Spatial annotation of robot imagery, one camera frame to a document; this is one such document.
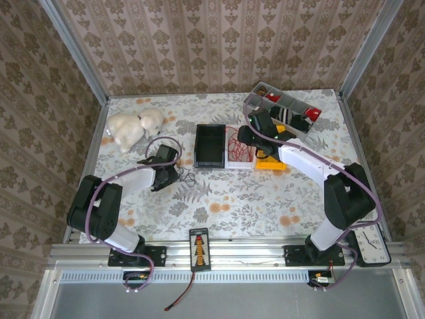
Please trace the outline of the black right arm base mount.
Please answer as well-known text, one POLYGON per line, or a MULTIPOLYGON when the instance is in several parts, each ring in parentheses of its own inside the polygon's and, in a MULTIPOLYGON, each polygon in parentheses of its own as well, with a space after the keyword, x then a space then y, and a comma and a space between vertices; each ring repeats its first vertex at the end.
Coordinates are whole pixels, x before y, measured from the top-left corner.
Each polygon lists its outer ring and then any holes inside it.
POLYGON ((314 246, 283 246, 286 266, 344 266, 345 259, 342 248, 333 245, 326 251, 319 251, 314 246))

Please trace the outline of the aluminium table side rail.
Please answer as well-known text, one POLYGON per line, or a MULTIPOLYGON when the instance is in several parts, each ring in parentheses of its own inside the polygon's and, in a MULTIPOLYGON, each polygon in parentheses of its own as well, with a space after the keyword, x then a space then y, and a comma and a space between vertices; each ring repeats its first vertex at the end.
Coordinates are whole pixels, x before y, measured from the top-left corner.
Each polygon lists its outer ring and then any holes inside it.
POLYGON ((92 141, 90 143, 90 147, 88 150, 88 154, 86 157, 86 161, 84 164, 84 168, 82 170, 82 174, 80 177, 80 181, 78 184, 81 184, 83 178, 86 175, 91 175, 95 172, 96 169, 96 162, 97 162, 97 158, 98 158, 98 154, 99 154, 99 150, 100 150, 100 146, 102 143, 102 137, 103 137, 103 133, 104 133, 104 128, 106 125, 106 119, 108 116, 108 111, 109 111, 109 98, 106 98, 106 101, 102 104, 101 108, 100 108, 100 113, 98 116, 98 120, 96 123, 96 127, 92 136, 92 141))
POLYGON ((334 91, 334 93, 337 97, 342 115, 344 117, 345 124, 347 126, 347 129, 348 129, 349 135, 351 137, 354 149, 356 151, 356 155, 358 157, 359 163, 363 166, 363 168, 365 170, 365 174, 366 174, 366 177, 367 177, 367 180, 369 182, 369 186, 371 188, 373 195, 378 199, 378 204, 376 206, 376 210, 377 210, 378 217, 380 218, 379 224, 381 226, 381 229, 383 230, 384 238, 387 241, 392 241, 392 237, 391 237, 391 234, 390 234, 390 231, 388 229, 388 225, 387 225, 387 222, 386 222, 386 219, 385 219, 385 216, 384 216, 384 210, 383 210, 381 201, 379 199, 377 189, 375 187, 373 177, 371 175, 371 171, 369 169, 369 165, 367 163, 366 156, 365 156, 365 153, 363 151, 363 147, 361 145, 361 140, 360 140, 360 137, 358 135, 357 129, 355 127, 354 119, 353 119, 353 116, 351 114, 347 99, 346 99, 346 97, 343 93, 340 93, 336 90, 334 91))

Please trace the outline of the black white striped sock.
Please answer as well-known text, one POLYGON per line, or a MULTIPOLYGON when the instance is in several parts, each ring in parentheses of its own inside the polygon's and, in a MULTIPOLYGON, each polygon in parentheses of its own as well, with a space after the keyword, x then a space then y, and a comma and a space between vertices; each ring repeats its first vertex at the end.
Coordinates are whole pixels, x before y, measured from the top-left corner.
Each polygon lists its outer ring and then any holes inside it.
POLYGON ((278 105, 275 105, 270 109, 270 116, 273 119, 275 119, 275 120, 277 120, 281 123, 287 124, 287 125, 291 124, 292 115, 293 114, 292 114, 291 110, 289 110, 288 108, 278 106, 278 105))

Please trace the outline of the black connector box yellow plug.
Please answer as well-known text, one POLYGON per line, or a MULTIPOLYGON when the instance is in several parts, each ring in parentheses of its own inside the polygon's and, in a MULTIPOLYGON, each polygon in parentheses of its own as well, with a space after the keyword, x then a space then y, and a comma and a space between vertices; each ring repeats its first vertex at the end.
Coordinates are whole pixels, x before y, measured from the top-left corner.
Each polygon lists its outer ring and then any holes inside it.
POLYGON ((307 284, 314 288, 327 287, 335 283, 335 277, 331 270, 309 270, 308 276, 309 282, 307 284))
POLYGON ((147 283, 150 274, 149 271, 124 271, 123 285, 126 291, 138 292, 141 290, 147 283))

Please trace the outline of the floral tablecloth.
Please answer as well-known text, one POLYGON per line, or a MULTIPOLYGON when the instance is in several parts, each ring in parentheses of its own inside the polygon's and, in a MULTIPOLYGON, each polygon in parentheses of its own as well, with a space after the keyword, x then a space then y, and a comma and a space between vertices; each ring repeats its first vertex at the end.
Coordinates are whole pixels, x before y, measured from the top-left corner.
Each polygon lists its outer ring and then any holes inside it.
POLYGON ((158 192, 144 189, 121 202, 119 222, 148 241, 180 241, 206 227, 211 238, 309 235, 325 217, 323 190, 292 166, 269 169, 198 169, 197 124, 244 124, 245 93, 114 98, 109 115, 157 108, 165 119, 161 143, 181 144, 188 180, 158 192))

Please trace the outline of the black plastic bin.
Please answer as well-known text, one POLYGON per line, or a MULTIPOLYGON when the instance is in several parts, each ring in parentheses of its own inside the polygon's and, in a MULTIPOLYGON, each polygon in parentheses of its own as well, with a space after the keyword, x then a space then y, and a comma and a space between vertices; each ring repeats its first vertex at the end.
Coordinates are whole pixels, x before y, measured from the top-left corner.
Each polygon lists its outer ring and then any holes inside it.
POLYGON ((224 124, 197 124, 194 147, 196 168, 225 167, 224 124))

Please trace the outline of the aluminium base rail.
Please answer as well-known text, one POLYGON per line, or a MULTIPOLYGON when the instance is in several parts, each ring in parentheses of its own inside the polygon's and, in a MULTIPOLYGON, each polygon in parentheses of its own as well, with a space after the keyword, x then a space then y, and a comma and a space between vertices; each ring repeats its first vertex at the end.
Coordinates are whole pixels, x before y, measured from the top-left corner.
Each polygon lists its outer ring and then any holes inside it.
MULTIPOLYGON (((213 270, 286 270, 284 246, 298 243, 300 241, 297 239, 287 242, 283 239, 211 239, 211 266, 213 270)), ((160 270, 190 268, 188 241, 154 241, 150 245, 167 247, 165 266, 160 270)), ((109 254, 109 248, 99 244, 54 245, 48 259, 48 268, 106 268, 109 254)))

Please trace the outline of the gray divided organizer box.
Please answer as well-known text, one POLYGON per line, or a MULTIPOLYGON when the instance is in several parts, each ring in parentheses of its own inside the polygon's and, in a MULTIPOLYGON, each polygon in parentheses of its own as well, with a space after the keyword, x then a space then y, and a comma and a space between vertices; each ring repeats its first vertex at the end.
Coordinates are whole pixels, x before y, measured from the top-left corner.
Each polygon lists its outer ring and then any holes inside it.
MULTIPOLYGON (((292 116, 294 116, 296 114, 304 115, 304 112, 307 108, 316 108, 316 107, 308 104, 307 102, 303 102, 299 98, 295 98, 295 97, 289 95, 287 92, 284 92, 284 91, 282 91, 278 88, 275 88, 274 86, 266 84, 265 82, 259 82, 252 89, 252 91, 248 94, 248 96, 244 100, 244 106, 247 107, 248 112, 252 112, 254 110, 258 110, 259 108, 262 108, 262 109, 267 110, 270 113, 270 109, 275 105, 278 105, 278 106, 281 106, 281 107, 284 107, 284 108, 288 108, 289 110, 292 111, 292 114, 293 114, 292 116), (277 102, 272 102, 272 101, 268 100, 265 96, 261 96, 261 95, 257 94, 257 91, 258 91, 259 87, 261 87, 261 86, 265 86, 268 89, 267 94, 274 93, 275 95, 280 95, 280 99, 277 102)), ((304 141, 307 138, 307 135, 312 131, 312 128, 316 124, 318 124, 318 119, 316 120, 316 122, 313 123, 313 126, 311 127, 309 132, 306 133, 306 134, 296 130, 295 128, 291 127, 290 125, 281 123, 281 122, 279 122, 279 121, 277 121, 273 118, 272 118, 272 121, 273 121, 273 123, 275 123, 275 125, 285 126, 286 130, 295 134, 297 136, 297 138, 299 138, 301 141, 304 141)))

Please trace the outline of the white plastic bin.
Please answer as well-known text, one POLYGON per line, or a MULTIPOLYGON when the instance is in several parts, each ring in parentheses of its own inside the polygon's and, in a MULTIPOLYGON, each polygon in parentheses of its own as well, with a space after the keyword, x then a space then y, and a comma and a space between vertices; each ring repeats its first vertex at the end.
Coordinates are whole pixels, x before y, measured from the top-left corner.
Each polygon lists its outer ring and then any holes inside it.
POLYGON ((225 128, 225 169, 253 169, 255 148, 238 141, 239 127, 225 128))

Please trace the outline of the gray metal shelf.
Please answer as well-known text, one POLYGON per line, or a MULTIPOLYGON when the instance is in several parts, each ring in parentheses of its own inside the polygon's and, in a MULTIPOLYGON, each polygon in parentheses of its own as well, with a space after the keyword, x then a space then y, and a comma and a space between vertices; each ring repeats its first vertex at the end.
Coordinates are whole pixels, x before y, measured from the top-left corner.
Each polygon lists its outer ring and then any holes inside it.
POLYGON ((120 284, 58 284, 38 298, 31 319, 425 319, 404 305, 392 277, 379 285, 352 278, 327 292, 304 284, 152 284, 126 292, 120 284))

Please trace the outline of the yellow block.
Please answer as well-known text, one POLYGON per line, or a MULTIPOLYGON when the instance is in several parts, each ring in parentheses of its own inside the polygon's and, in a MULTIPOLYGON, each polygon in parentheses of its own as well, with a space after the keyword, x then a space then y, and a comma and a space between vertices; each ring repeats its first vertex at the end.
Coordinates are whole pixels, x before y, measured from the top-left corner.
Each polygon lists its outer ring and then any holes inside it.
POLYGON ((266 157, 265 153, 262 150, 257 148, 255 168, 283 171, 286 169, 286 164, 274 159, 271 156, 266 157))

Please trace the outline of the black power distribution board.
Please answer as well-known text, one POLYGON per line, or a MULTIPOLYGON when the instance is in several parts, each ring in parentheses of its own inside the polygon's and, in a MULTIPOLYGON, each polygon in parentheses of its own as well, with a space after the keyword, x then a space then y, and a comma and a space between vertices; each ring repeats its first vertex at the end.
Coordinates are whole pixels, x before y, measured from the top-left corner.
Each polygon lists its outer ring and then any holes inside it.
POLYGON ((191 271, 210 271, 211 256, 208 229, 191 229, 189 231, 189 244, 191 254, 191 271))

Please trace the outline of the black item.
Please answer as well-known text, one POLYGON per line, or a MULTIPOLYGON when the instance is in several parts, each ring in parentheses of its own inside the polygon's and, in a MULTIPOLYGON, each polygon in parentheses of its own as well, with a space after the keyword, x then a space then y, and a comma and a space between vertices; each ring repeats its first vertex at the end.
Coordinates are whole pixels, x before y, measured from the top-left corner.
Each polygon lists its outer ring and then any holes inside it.
POLYGON ((306 115, 296 114, 292 116, 290 126, 306 134, 313 126, 313 122, 306 115))

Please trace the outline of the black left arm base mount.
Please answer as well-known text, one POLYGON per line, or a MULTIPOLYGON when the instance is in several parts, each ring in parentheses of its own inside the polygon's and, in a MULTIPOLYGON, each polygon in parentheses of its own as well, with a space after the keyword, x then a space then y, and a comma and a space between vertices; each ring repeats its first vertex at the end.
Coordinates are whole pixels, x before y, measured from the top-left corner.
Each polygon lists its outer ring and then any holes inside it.
MULTIPOLYGON (((151 246, 144 245, 138 247, 135 250, 136 254, 142 254, 149 257, 154 266, 164 267, 166 261, 166 246, 151 246)), ((108 266, 121 266, 121 267, 144 267, 149 266, 150 263, 148 260, 141 257, 134 257, 119 253, 113 249, 110 250, 110 255, 108 258, 108 266)))

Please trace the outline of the aluminium frame post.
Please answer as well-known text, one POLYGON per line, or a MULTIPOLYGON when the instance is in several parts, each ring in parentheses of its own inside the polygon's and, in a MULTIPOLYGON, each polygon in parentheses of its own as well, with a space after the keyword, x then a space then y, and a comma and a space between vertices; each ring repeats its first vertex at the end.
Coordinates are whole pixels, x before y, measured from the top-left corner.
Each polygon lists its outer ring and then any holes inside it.
POLYGON ((89 60, 79 44, 74 31, 70 24, 66 21, 66 17, 62 12, 56 0, 39 0, 41 6, 46 11, 49 19, 56 28, 60 38, 69 50, 72 58, 76 62, 80 72, 83 74, 86 82, 97 98, 101 107, 104 107, 108 102, 108 95, 105 93, 100 81, 98 80, 94 69, 89 63, 89 60))
POLYGON ((361 49, 350 68, 342 87, 339 91, 341 98, 348 99, 355 89, 358 81, 365 72, 375 51, 378 49, 392 21, 396 17, 404 0, 385 0, 377 15, 361 49))

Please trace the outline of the white plush toy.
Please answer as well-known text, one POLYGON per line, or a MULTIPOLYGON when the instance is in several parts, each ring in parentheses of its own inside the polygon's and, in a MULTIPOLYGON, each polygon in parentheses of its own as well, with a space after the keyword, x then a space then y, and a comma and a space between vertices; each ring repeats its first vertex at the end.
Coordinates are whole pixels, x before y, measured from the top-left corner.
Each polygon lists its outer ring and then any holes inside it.
POLYGON ((106 129, 121 153, 127 153, 142 137, 147 139, 160 133, 164 121, 157 108, 143 109, 139 114, 118 113, 106 120, 106 129))

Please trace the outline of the white clock black frame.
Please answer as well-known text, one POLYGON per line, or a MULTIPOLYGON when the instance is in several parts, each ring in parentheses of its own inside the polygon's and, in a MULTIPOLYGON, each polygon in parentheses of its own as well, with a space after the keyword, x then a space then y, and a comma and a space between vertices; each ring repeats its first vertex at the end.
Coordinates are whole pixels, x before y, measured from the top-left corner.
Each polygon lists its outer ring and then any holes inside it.
POLYGON ((354 235, 359 267, 380 267, 391 263, 392 259, 378 223, 356 228, 354 235))

